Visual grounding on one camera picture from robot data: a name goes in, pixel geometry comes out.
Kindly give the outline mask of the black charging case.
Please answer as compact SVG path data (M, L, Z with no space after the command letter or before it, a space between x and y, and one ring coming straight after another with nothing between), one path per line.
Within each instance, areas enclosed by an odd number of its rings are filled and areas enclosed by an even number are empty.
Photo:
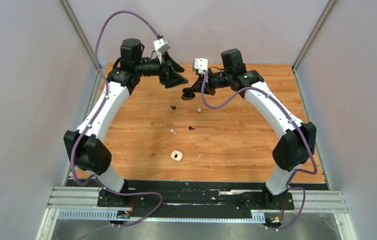
M184 92L184 93L181 95L181 99L184 100L184 101L190 101L190 100L193 100L195 97L196 97L196 94L193 93L193 92Z

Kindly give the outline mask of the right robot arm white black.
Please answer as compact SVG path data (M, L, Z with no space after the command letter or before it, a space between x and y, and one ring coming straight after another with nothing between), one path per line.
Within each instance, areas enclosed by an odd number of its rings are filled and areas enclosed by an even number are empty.
M248 70L242 53L237 49L221 53L223 67L213 72L206 58L195 58L193 71L198 79L182 91L182 99L192 100L197 93L210 109L220 109L236 96L252 104L265 118L278 137L272 151L275 167L265 183L262 194L265 207L274 209L282 202L282 194L298 172L315 175L318 172L314 159L317 128L312 122L303 122L291 113L271 91L265 79L256 70ZM234 94L224 103L212 106L206 95L215 95L216 89L231 88Z

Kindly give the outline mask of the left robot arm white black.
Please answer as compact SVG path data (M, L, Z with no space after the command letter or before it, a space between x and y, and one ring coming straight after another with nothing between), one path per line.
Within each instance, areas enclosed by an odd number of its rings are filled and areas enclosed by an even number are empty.
M161 36L153 45L156 57L144 57L145 46L139 39L123 40L120 57L108 73L93 109L76 130L68 130L63 137L71 170L79 168L94 175L100 185L111 192L110 200L118 207L129 202L130 193L123 189L126 181L112 166L112 154L104 144L112 121L141 77L156 76L167 89L188 83L181 75L184 68L168 53L171 47L167 38Z

